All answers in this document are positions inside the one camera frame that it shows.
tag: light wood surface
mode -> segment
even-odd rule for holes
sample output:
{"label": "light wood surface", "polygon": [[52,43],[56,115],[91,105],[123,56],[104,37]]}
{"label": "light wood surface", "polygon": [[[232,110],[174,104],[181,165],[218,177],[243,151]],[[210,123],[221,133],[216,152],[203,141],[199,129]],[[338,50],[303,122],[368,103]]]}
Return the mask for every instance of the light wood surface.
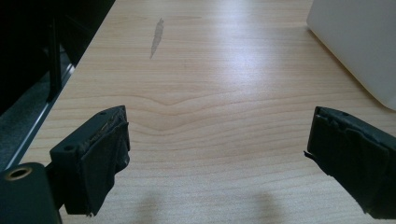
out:
{"label": "light wood surface", "polygon": [[373,223],[303,151],[316,105],[393,135],[396,114],[308,30],[311,4],[117,0],[22,160],[126,105],[130,165],[64,223]]}

